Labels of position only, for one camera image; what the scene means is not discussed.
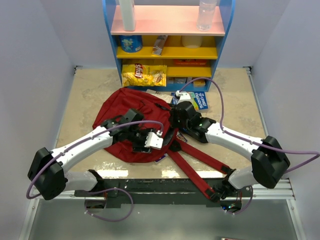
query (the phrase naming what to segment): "blue shelf side panel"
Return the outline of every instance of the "blue shelf side panel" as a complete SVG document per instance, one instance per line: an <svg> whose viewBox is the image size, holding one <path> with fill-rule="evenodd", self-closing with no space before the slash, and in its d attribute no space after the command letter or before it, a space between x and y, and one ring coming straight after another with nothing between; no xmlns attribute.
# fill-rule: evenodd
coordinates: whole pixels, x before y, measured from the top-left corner
<svg viewBox="0 0 320 240"><path fill-rule="evenodd" d="M110 39L115 65L118 70L119 78L121 79L122 61L117 58L118 40L117 36L111 35L111 27L114 21L116 6L116 0L102 0L104 22Z"/></svg>
<svg viewBox="0 0 320 240"><path fill-rule="evenodd" d="M120 81L122 81L121 72L122 72L122 60L117 58L117 49L118 49L118 39L117 36L111 35L111 27L115 16L116 11L116 0L102 0L102 8L103 8L103 15L104 15L104 22L106 26L106 30L110 39L113 57L115 60L116 68L118 70ZM224 36L216 36L215 37L215 43L216 48L218 52L218 59L217 60L211 60L211 78L214 77L214 74L216 72L219 59L222 54L223 47L226 42L226 38L228 36L230 26L234 17L235 12L235 6L236 6L236 0L221 0L219 4L222 23L225 31ZM175 92L177 90L180 90L182 88L183 84L167 84L167 86L130 86L131 89L136 89L140 91L146 91L147 89L151 89L158 92ZM186 91L205 91L208 92L211 86L210 81L205 82L205 86L203 87L194 87L193 84L188 85L185 90Z"/></svg>

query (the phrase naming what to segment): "blue can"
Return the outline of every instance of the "blue can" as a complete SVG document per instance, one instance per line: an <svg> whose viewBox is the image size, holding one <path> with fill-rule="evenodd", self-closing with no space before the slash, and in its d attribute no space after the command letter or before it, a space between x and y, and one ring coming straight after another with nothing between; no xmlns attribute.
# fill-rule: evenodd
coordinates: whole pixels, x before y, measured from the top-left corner
<svg viewBox="0 0 320 240"><path fill-rule="evenodd" d="M142 49L141 35L120 35L121 48L127 53L136 53Z"/></svg>

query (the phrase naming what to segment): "blue book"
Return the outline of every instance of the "blue book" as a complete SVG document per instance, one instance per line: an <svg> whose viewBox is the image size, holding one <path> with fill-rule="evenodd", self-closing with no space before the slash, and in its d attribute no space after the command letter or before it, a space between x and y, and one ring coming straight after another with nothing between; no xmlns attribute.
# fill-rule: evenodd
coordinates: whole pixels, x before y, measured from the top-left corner
<svg viewBox="0 0 320 240"><path fill-rule="evenodd" d="M191 96L192 105L196 111L208 109L208 102L204 91L189 91L188 94ZM171 96L173 96L171 103L176 105L178 103L176 93L172 92Z"/></svg>

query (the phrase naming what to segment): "gray floor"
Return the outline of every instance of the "gray floor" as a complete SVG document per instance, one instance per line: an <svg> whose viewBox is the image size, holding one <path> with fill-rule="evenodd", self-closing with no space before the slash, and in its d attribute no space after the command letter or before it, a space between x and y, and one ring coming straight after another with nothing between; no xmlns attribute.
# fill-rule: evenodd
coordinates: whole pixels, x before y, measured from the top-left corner
<svg viewBox="0 0 320 240"><path fill-rule="evenodd" d="M105 217L124 216L129 205L104 209ZM295 240L285 200L254 200L239 215L201 205L136 205L121 222L84 214L84 201L41 200L30 240Z"/></svg>

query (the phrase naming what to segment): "yellow shelf board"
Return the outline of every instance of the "yellow shelf board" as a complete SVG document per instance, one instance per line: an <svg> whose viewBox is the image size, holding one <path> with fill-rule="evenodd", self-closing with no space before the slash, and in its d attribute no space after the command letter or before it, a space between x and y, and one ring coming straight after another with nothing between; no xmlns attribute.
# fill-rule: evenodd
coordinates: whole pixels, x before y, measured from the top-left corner
<svg viewBox="0 0 320 240"><path fill-rule="evenodd" d="M118 59L218 59L214 36L204 36L201 47L187 48L181 45L181 36L168 36L161 56L152 55L156 35L143 35L143 47L138 52L128 53L117 48Z"/></svg>
<svg viewBox="0 0 320 240"><path fill-rule="evenodd" d="M174 65L172 60L166 61L166 75L168 77L211 77L209 62L206 65Z"/></svg>

